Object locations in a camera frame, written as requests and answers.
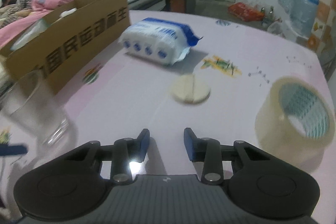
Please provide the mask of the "red snack bag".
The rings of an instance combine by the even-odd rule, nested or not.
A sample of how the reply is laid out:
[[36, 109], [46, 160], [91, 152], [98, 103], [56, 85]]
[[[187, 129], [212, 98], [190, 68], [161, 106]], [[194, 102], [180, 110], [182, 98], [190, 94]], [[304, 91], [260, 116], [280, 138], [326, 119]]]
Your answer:
[[264, 13], [246, 5], [243, 2], [238, 2], [228, 7], [228, 12], [244, 22], [262, 21]]

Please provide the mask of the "person lying on bed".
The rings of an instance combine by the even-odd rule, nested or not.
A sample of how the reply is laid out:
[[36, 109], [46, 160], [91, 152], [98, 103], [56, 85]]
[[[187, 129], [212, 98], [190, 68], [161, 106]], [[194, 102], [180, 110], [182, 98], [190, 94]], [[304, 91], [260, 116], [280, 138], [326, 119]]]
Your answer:
[[1, 0], [1, 18], [26, 17], [32, 12], [32, 0]]

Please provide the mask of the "brown cardboard box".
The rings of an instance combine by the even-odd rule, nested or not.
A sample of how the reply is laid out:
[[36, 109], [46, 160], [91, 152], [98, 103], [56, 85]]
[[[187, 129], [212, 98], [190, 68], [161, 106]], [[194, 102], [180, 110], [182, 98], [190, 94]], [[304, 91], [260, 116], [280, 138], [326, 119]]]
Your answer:
[[58, 93], [85, 65], [129, 27], [127, 0], [74, 0], [43, 17], [49, 27], [12, 51], [1, 48], [1, 63], [13, 80], [40, 69]]

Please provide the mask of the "blue white tissue pack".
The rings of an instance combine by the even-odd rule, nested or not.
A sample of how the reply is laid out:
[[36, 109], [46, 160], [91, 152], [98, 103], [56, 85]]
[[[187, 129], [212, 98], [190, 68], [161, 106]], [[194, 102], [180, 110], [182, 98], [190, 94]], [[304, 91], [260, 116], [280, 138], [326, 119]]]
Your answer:
[[118, 43], [131, 55], [163, 65], [173, 65], [184, 60], [201, 39], [187, 24], [145, 18], [129, 26], [121, 34]]

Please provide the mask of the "clear plastic cup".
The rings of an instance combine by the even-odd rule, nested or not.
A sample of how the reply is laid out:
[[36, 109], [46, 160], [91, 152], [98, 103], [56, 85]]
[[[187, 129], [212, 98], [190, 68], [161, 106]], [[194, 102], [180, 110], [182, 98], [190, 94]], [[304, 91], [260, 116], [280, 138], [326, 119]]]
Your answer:
[[48, 146], [60, 141], [70, 125], [39, 70], [17, 80], [4, 96], [1, 108], [11, 121]]

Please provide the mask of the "clear packing tape roll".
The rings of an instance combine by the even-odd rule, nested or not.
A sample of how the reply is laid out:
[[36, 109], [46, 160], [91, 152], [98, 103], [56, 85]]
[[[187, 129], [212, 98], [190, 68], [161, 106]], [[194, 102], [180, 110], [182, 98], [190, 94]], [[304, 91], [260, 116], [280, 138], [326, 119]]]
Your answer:
[[255, 120], [259, 146], [292, 165], [313, 159], [331, 144], [335, 119], [314, 87], [296, 77], [276, 80]]

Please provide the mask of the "pink quilt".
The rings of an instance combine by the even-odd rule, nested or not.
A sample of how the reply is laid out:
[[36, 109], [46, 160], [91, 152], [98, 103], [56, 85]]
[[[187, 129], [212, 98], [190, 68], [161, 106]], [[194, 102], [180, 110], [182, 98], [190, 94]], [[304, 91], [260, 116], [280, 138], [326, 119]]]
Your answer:
[[51, 11], [74, 0], [32, 0], [32, 12], [26, 17], [1, 18], [1, 47]]

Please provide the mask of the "blue water bottle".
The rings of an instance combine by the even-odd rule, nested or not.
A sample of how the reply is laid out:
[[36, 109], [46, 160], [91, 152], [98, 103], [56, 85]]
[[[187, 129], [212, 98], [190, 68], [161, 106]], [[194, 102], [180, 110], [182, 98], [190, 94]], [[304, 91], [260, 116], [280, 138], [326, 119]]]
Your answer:
[[293, 0], [290, 10], [291, 26], [301, 36], [310, 36], [319, 0]]

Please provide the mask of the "round beige powder puff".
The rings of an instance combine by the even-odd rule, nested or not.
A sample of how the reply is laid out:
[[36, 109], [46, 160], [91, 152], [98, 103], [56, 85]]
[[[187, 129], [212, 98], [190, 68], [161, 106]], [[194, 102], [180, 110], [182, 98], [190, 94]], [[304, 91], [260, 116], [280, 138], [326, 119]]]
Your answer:
[[170, 92], [176, 101], [196, 105], [209, 97], [211, 88], [202, 79], [190, 74], [178, 77], [172, 84]]

